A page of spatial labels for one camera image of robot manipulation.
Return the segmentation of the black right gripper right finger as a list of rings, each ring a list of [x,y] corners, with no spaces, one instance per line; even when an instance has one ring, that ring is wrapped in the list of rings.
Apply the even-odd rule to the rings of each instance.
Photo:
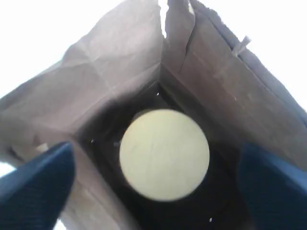
[[[262,147],[247,144],[238,187],[258,230],[307,228],[307,173]]]

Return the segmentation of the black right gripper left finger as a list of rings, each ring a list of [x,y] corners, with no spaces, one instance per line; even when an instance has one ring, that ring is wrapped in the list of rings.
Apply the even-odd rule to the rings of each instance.
[[[2,230],[51,230],[75,178],[71,143],[62,142],[0,179]]]

